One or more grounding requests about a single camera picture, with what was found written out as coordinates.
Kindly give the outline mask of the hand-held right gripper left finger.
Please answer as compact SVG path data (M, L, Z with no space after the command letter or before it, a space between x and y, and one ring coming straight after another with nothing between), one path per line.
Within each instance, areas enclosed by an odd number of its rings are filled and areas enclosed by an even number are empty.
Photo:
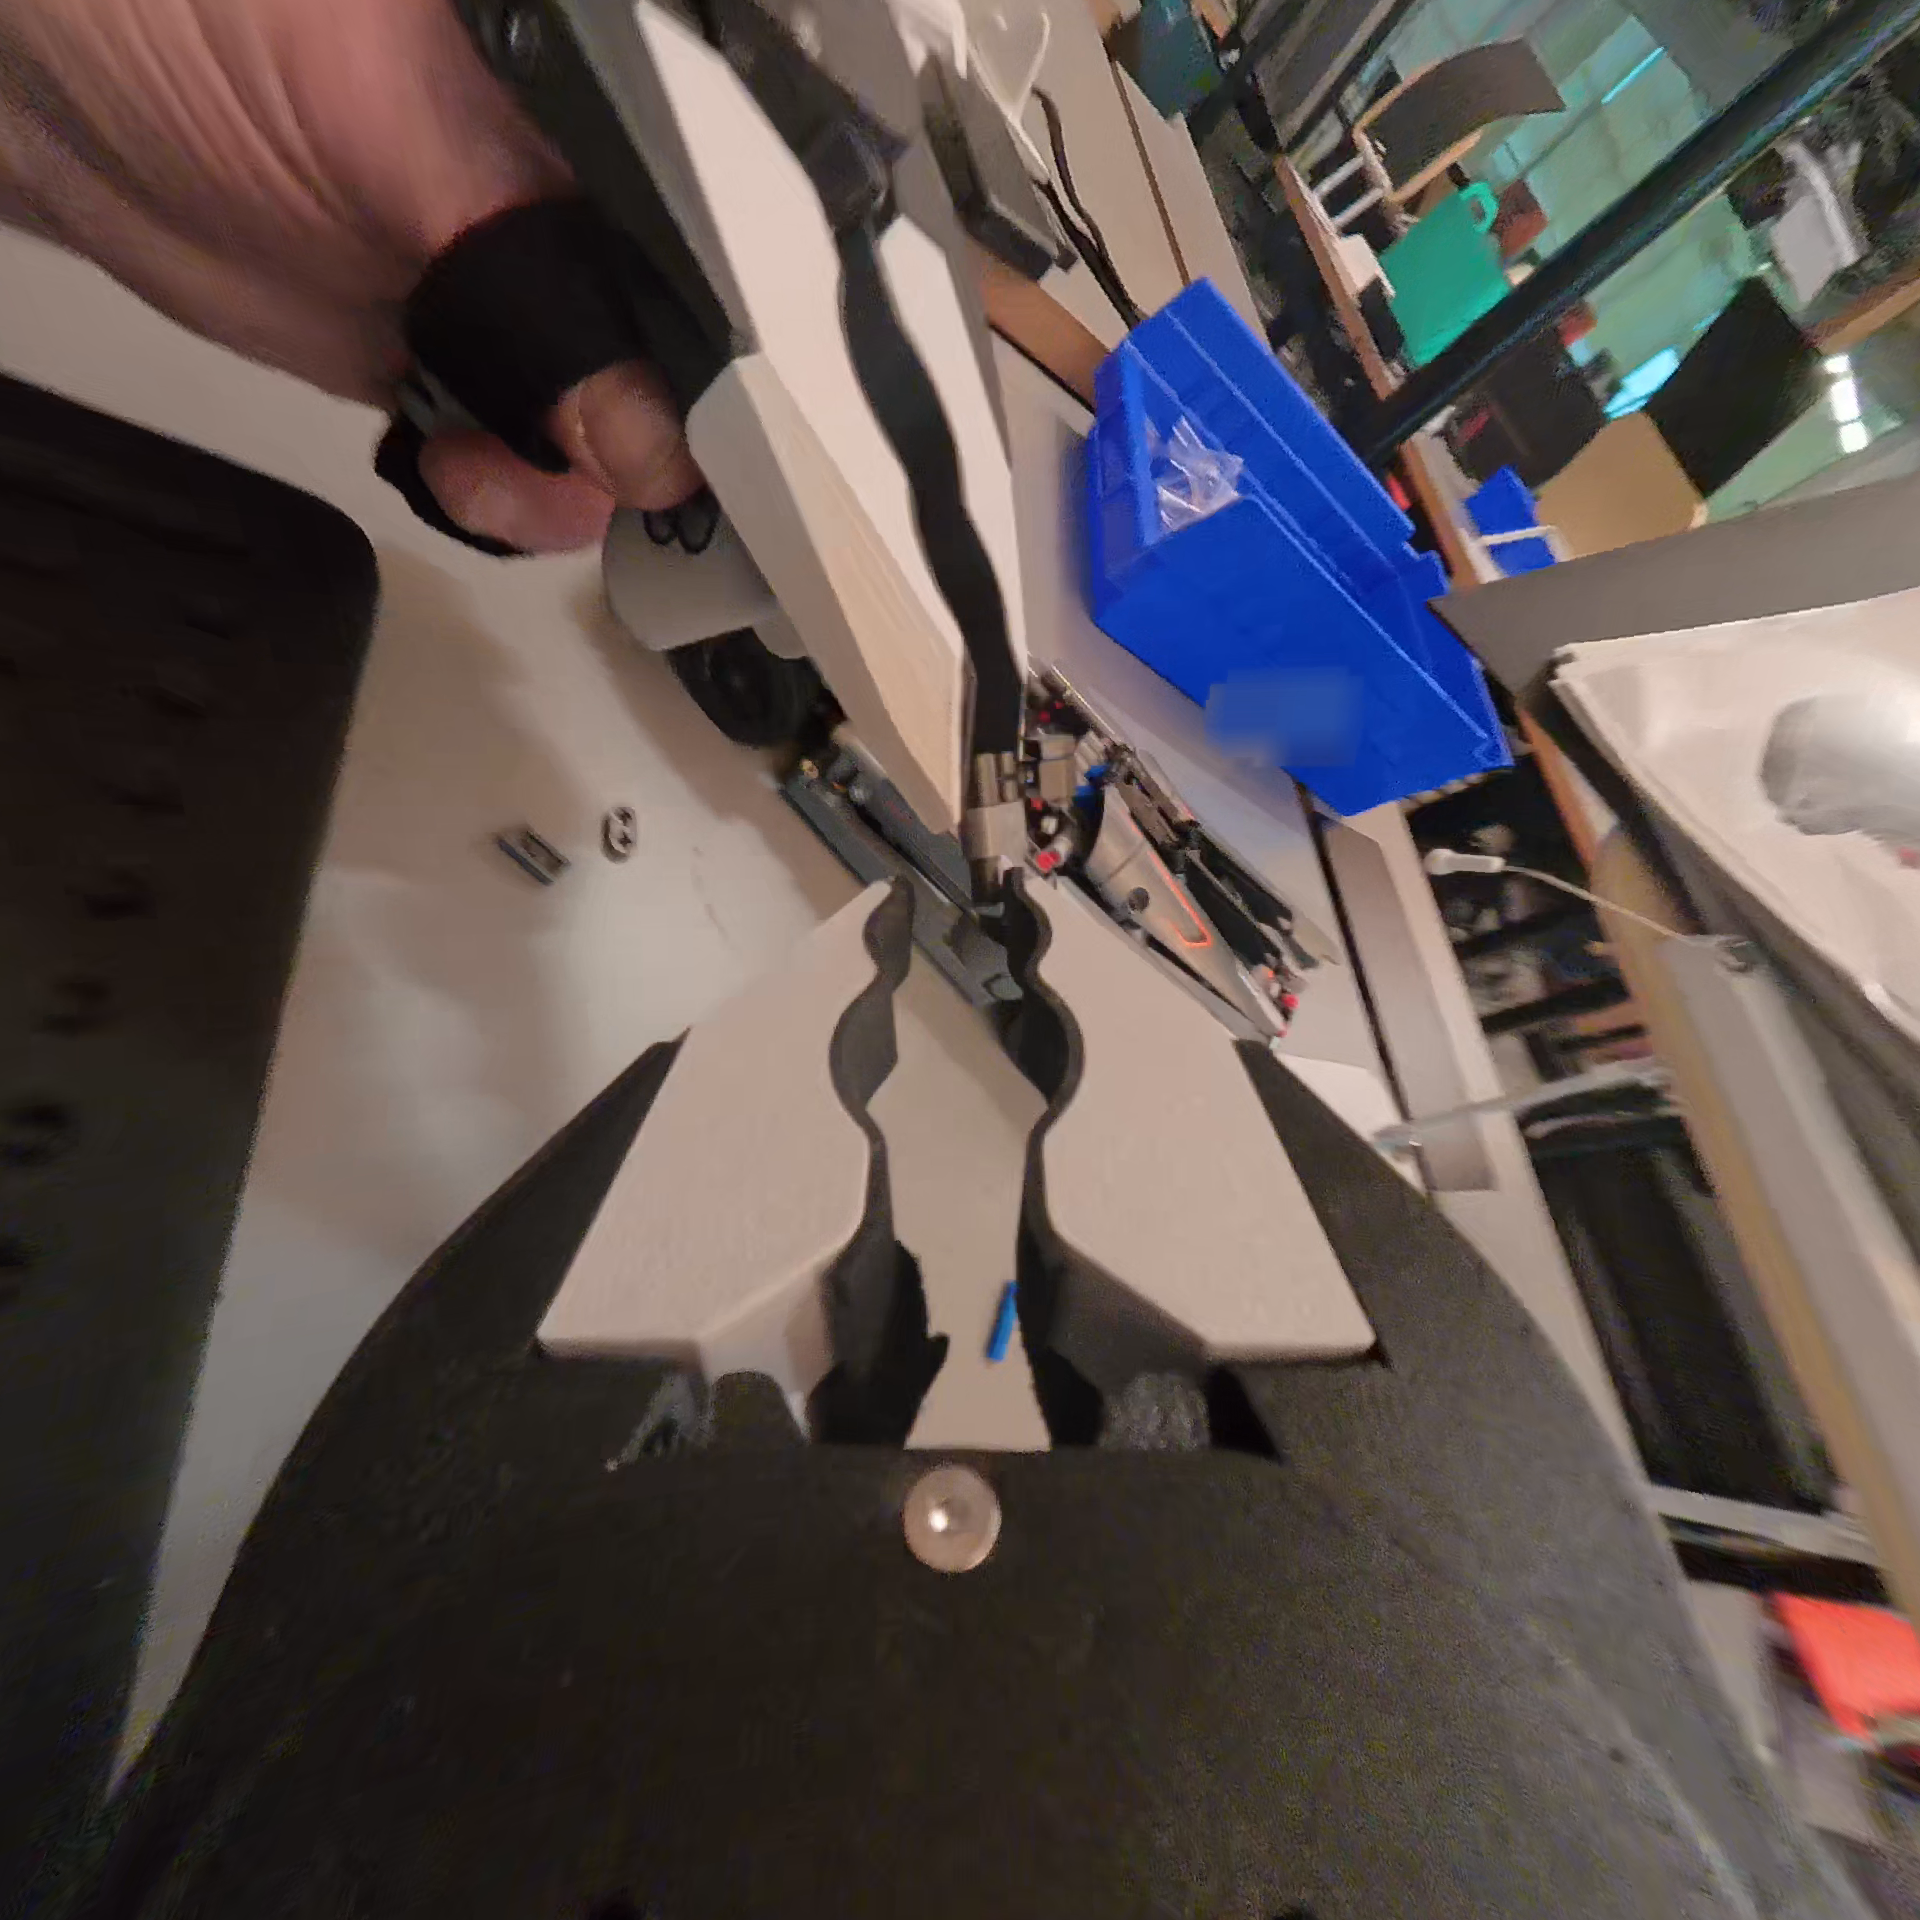
M925 1397L947 1337L874 1116L913 951L910 887L876 882L674 1045L543 1311L546 1352Z

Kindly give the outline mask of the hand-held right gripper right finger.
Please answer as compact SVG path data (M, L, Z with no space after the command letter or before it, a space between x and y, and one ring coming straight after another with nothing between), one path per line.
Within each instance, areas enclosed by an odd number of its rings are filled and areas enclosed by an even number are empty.
M1084 1380L1349 1359L1374 1326L1261 1098L1278 1062L1071 887L1014 874L1019 1303Z

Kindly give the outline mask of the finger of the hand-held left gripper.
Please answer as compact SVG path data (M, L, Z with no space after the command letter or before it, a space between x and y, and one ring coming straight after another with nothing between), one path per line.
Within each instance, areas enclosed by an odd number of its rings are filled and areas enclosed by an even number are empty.
M954 831L958 639L857 385L826 202L697 28L665 5L628 18L631 130L734 328L730 368L687 406L691 449L854 734Z
M958 639L963 782L1018 757L1027 624L1012 454L991 343L923 127L838 112L838 270L854 381L903 471L910 551Z

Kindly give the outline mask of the grey lego car model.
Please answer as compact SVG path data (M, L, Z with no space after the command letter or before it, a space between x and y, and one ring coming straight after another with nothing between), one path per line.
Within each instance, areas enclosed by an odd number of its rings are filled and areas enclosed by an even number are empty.
M853 877L907 884L916 945L970 1006L1009 1025L1021 992L994 911L972 895L965 850L913 812L817 666L751 631L665 658L725 738L775 757L783 801ZM1244 866L1052 664L1027 679L1021 782L1036 874L1070 884L1173 964L1235 1032L1290 1032L1307 976L1337 962L1331 937Z

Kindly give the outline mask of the person's left hand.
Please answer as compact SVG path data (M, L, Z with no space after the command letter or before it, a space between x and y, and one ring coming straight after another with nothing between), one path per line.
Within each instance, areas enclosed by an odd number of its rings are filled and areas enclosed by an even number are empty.
M427 266L574 190L453 5L3 5L5 226L382 415Z

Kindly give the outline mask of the black power adapter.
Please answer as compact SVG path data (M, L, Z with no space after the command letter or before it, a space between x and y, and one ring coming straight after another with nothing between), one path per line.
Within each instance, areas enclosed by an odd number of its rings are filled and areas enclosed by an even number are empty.
M929 143L967 236L1025 280L1070 264L1065 229L991 88L975 71L930 54L919 92Z

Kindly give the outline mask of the clear plastic bag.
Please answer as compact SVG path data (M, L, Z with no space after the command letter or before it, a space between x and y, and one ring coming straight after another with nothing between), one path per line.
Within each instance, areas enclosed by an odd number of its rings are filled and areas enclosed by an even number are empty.
M1215 445L1195 421L1145 428L1147 488L1161 537L1178 535L1242 501L1242 457Z

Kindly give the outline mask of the teal storage box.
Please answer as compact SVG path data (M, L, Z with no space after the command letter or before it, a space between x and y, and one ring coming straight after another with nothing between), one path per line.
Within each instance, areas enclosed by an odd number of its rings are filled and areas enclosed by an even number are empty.
M1223 81L1215 37L1190 2L1140 2L1117 62L1161 116L1186 113Z

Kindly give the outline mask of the blue plastic storage bin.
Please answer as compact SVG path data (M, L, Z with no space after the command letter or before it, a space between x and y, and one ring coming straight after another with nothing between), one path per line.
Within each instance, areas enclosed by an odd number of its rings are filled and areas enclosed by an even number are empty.
M1178 415L1242 457L1242 497L1159 535L1145 428ZM1444 565L1211 278L1098 365L1084 469L1090 617L1219 746L1340 816L1511 768L1486 673L1434 610Z

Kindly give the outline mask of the green bag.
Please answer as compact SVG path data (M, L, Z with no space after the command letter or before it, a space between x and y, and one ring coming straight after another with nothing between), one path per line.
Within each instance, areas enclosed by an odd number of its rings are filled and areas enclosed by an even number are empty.
M1406 368L1429 365L1539 266L1546 206L1526 177L1494 192L1469 180L1435 193L1380 256Z

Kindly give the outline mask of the small blue storage bin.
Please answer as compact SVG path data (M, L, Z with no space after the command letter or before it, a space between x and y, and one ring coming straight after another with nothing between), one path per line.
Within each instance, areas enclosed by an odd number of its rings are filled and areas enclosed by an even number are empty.
M1569 543L1541 519L1535 494L1511 463L1479 481L1463 511L1477 551L1499 581L1517 581L1570 560Z

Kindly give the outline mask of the black curved chair back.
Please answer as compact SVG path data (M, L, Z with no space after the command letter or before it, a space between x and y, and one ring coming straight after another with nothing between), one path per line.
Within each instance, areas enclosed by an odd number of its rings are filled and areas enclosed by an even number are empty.
M1487 127L1565 106L1525 38L1499 38L1429 64L1366 105L1353 130L1397 190L1457 160Z

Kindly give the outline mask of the brown cardboard box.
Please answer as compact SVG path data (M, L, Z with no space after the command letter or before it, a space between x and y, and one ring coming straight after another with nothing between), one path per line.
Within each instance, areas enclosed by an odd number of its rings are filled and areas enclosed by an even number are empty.
M1709 516L1705 496L1646 413L1611 421L1539 490L1562 560L1685 535Z

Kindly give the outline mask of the orange storage bin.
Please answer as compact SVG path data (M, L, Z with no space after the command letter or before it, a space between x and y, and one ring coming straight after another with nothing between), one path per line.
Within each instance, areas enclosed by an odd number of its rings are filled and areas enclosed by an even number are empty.
M1887 1607L1775 1593L1769 1609L1814 1703L1847 1741L1918 1746L1918 1637Z

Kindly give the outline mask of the black metal frame post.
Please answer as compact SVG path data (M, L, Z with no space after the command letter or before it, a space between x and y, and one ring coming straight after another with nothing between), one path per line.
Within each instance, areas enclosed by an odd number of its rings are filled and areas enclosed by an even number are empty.
M1350 433L1366 469L1399 449L1530 338L1722 192L1754 157L1910 37L1918 2L1847 5L1761 80L1694 130L1535 274L1469 325L1431 362L1378 399Z

